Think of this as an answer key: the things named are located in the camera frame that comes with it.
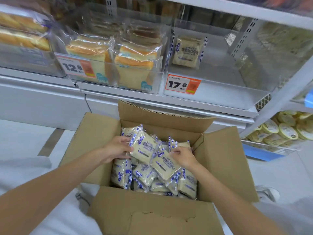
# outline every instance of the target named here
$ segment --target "price number 12.8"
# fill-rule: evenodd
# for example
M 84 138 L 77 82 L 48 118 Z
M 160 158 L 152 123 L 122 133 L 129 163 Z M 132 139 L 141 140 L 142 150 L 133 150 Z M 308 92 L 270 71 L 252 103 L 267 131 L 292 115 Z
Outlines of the price number 12.8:
M 62 63 L 68 71 L 72 72 L 84 72 L 83 68 L 80 65 L 73 65 L 73 64 L 67 64 L 67 63 Z
M 180 82 L 173 82 L 173 81 L 168 81 L 168 83 L 170 84 L 169 87 L 170 88 L 177 88 L 178 86 L 180 86 Z

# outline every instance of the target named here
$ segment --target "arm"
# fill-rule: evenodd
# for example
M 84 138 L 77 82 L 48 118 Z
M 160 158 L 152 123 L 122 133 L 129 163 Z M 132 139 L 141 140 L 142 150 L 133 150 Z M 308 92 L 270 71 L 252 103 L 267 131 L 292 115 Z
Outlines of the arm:
M 127 137 L 115 137 L 101 149 L 37 177 L 0 196 L 1 234 L 29 234 L 93 170 L 130 152 Z
M 178 147 L 174 151 L 173 158 L 202 184 L 234 235 L 284 234 L 275 222 L 223 185 L 198 163 L 189 149 Z

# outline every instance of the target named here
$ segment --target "cardboard box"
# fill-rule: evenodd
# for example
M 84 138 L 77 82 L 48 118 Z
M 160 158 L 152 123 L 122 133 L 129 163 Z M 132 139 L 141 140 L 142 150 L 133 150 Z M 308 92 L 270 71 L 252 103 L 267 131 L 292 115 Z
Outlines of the cardboard box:
M 149 134 L 157 134 L 164 141 L 168 136 L 181 142 L 190 140 L 197 160 L 215 177 L 246 201 L 258 201 L 236 127 L 202 134 L 214 118 L 168 115 L 121 101 L 118 107 L 120 120 L 86 113 L 61 165 L 104 146 L 121 134 L 121 127 L 143 123 Z M 112 163 L 99 166 L 84 181 L 101 185 L 89 215 L 103 234 L 223 234 L 201 184 L 197 201 L 140 193 L 110 187 L 111 169 Z

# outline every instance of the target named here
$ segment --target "sticker label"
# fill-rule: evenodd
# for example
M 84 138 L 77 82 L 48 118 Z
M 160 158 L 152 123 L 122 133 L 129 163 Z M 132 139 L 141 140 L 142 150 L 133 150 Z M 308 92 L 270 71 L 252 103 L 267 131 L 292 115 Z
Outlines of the sticker label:
M 165 90 L 172 90 L 194 95 L 200 83 L 201 80 L 198 79 L 169 74 L 167 77 Z
M 89 60 L 55 53 L 66 74 L 96 78 Z

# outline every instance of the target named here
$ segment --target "cardboard box flap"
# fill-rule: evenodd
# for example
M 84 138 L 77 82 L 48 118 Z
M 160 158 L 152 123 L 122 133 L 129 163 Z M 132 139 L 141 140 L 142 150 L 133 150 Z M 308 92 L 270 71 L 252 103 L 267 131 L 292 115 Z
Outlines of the cardboard box flap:
M 209 171 L 246 201 L 258 202 L 237 128 L 228 127 L 203 136 Z
M 124 101 L 118 102 L 118 111 L 121 120 L 195 133 L 203 133 L 214 121 L 213 117 L 189 117 L 164 114 L 147 110 Z
M 212 203 L 106 186 L 88 215 L 103 234 L 224 234 Z
M 74 134 L 60 165 L 64 165 L 81 155 L 103 147 L 114 136 L 121 133 L 120 121 L 111 117 L 86 113 Z M 86 183 L 108 186 L 112 164 L 103 164 L 85 180 Z

